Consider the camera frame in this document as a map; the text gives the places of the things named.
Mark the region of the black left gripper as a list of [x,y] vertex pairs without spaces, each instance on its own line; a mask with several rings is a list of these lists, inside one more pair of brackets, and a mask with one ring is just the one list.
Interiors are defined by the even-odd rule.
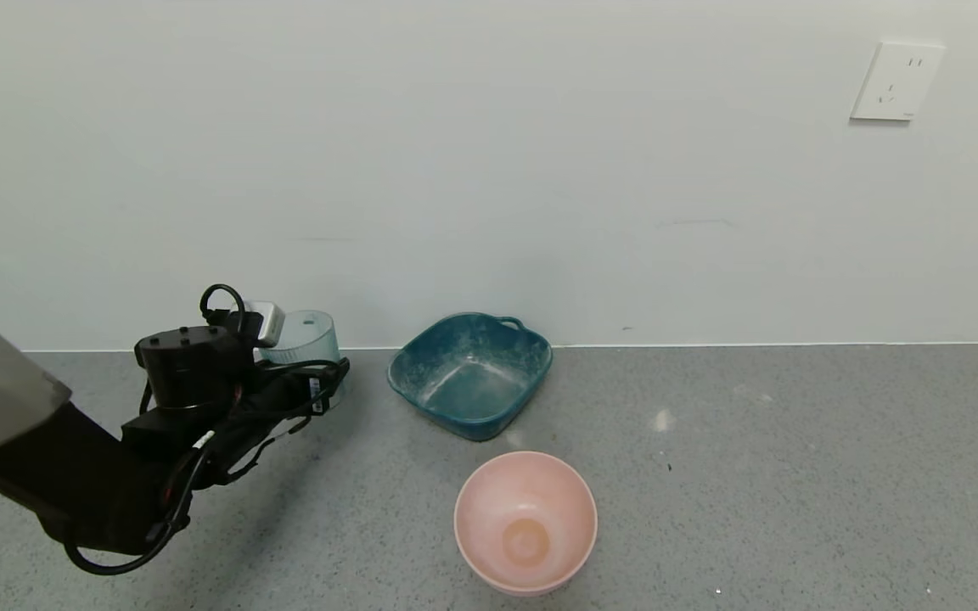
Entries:
[[262,362],[257,368],[256,391],[249,395],[251,420],[291,420],[325,414],[331,399],[345,382],[351,363],[307,360],[276,364]]

